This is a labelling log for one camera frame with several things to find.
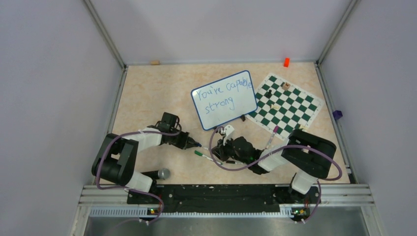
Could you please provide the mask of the blue framed whiteboard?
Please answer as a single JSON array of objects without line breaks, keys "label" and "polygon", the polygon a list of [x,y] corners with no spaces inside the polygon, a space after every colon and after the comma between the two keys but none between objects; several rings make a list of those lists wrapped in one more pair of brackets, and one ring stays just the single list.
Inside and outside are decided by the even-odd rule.
[{"label": "blue framed whiteboard", "polygon": [[235,73],[190,92],[203,130],[257,110],[251,74],[248,70]]}]

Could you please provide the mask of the purple marker pen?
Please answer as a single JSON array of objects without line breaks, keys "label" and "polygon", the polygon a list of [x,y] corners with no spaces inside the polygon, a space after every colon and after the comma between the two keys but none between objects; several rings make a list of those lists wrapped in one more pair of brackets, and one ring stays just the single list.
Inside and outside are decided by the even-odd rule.
[{"label": "purple marker pen", "polygon": [[268,142],[267,142],[267,144],[265,146],[265,149],[268,149],[269,146],[271,145],[271,143],[272,143],[272,141],[273,141],[273,139],[274,139],[274,137],[275,137],[275,135],[276,135],[276,133],[278,131],[278,128],[279,128],[278,125],[274,127],[273,132],[271,133],[271,136],[270,136],[270,138],[269,138],[269,140],[268,140]]}]

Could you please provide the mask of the black marker pen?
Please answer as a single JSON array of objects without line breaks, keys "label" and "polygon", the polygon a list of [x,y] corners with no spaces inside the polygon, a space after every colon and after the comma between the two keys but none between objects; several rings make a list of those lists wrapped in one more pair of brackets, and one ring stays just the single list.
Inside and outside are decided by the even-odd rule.
[{"label": "black marker pen", "polygon": [[235,164],[235,165],[242,165],[242,164],[244,164],[242,162],[235,161],[235,160],[227,160],[227,161],[225,161],[225,163],[227,163],[227,164]]}]

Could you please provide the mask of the green white chessboard mat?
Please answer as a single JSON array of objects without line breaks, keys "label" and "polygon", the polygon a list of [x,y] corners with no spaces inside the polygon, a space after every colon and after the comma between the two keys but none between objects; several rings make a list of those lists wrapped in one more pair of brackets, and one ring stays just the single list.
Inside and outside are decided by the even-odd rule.
[{"label": "green white chessboard mat", "polygon": [[[276,136],[281,140],[288,138],[301,125],[309,128],[325,104],[323,99],[291,83],[285,91],[282,88],[284,83],[289,82],[273,73],[268,74],[255,89],[257,110],[246,115],[270,133],[278,125]],[[272,96],[268,99],[264,95],[270,89]],[[279,105],[280,109],[271,109],[272,104]]]}]

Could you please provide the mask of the green marker pen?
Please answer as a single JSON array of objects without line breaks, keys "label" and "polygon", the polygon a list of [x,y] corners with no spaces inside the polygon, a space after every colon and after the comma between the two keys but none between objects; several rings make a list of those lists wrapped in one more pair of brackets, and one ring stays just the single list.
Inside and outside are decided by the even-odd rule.
[{"label": "green marker pen", "polygon": [[197,150],[195,150],[195,151],[194,151],[194,153],[195,153],[197,156],[203,157],[203,158],[205,158],[205,159],[207,159],[207,160],[210,160],[210,161],[212,161],[212,162],[214,162],[214,163],[217,163],[218,165],[223,165],[223,163],[221,163],[221,162],[219,162],[219,161],[217,161],[217,160],[215,160],[215,159],[213,159],[213,158],[211,158],[211,157],[209,157],[209,156],[207,156],[207,155],[204,155],[204,154],[202,154],[201,152],[199,152],[199,151],[197,151]]}]

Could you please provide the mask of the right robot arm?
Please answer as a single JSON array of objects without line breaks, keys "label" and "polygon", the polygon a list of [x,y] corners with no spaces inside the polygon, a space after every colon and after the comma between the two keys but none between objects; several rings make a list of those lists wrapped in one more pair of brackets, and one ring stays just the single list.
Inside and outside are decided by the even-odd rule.
[{"label": "right robot arm", "polygon": [[289,198],[301,203],[308,197],[308,191],[319,179],[330,180],[328,174],[334,165],[340,172],[341,168],[334,161],[336,145],[324,138],[307,133],[300,129],[293,130],[284,144],[265,149],[257,149],[244,137],[233,139],[230,128],[219,127],[217,132],[222,138],[217,145],[209,143],[210,157],[221,161],[230,159],[245,164],[257,175],[270,173],[274,169],[292,164],[298,168],[288,189]]}]

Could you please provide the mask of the white chess pawn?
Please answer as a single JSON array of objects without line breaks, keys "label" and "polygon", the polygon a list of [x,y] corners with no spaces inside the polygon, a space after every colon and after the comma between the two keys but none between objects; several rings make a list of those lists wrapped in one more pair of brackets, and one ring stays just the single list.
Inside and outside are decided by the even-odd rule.
[{"label": "white chess pawn", "polygon": [[270,106],[270,108],[271,108],[271,109],[275,109],[275,110],[279,110],[279,109],[280,109],[280,106],[279,106],[279,105],[276,105],[276,104],[272,104],[272,105]]}]

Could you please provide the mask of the small wooden block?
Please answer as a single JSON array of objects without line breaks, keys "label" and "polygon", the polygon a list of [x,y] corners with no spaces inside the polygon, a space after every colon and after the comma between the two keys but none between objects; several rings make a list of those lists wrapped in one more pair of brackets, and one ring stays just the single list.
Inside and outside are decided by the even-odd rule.
[{"label": "small wooden block", "polygon": [[160,65],[160,61],[159,60],[152,60],[152,61],[150,61],[150,65]]}]

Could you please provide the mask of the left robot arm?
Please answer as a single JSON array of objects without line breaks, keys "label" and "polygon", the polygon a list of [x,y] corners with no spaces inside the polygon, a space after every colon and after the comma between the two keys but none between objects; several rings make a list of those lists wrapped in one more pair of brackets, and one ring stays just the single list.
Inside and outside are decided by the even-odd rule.
[{"label": "left robot arm", "polygon": [[164,112],[160,121],[143,130],[105,136],[102,146],[94,160],[91,173],[95,176],[98,189],[102,179],[112,183],[110,188],[129,188],[139,192],[145,203],[157,199],[158,191],[153,185],[158,172],[140,173],[135,170],[137,154],[148,148],[163,144],[173,145],[179,149],[200,147],[201,144],[184,132],[177,115]]}]

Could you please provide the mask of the purple block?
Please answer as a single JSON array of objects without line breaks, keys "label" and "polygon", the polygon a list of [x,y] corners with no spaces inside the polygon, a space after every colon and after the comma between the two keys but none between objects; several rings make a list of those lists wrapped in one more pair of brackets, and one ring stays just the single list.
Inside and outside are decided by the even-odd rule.
[{"label": "purple block", "polygon": [[343,117],[343,113],[340,110],[335,110],[332,112],[333,118],[335,121],[341,119]]}]

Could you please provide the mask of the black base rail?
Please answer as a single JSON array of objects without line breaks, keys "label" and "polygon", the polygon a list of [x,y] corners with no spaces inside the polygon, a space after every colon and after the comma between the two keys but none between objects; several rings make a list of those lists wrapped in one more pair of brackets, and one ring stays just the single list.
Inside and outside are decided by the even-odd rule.
[{"label": "black base rail", "polygon": [[319,189],[307,194],[287,184],[158,184],[150,195],[128,192],[129,205],[164,203],[164,213],[269,213],[279,212],[284,204],[315,204]]}]

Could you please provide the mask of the orange red block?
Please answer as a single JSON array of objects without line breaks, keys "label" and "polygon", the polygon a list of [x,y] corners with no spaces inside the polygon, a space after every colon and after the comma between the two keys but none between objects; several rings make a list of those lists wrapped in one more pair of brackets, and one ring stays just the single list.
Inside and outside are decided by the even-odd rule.
[{"label": "orange red block", "polygon": [[283,66],[284,66],[284,67],[289,67],[289,65],[290,65],[290,61],[291,61],[291,59],[290,59],[290,58],[285,58],[284,63],[283,63]]}]

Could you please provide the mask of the small wooden cylinder piece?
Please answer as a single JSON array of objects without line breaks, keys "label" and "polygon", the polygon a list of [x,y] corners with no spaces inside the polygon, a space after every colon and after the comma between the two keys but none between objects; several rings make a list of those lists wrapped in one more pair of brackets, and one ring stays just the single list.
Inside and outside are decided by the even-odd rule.
[{"label": "small wooden cylinder piece", "polygon": [[290,84],[289,83],[284,83],[283,85],[282,85],[282,88],[285,90],[285,91],[287,91],[289,88],[290,88]]}]

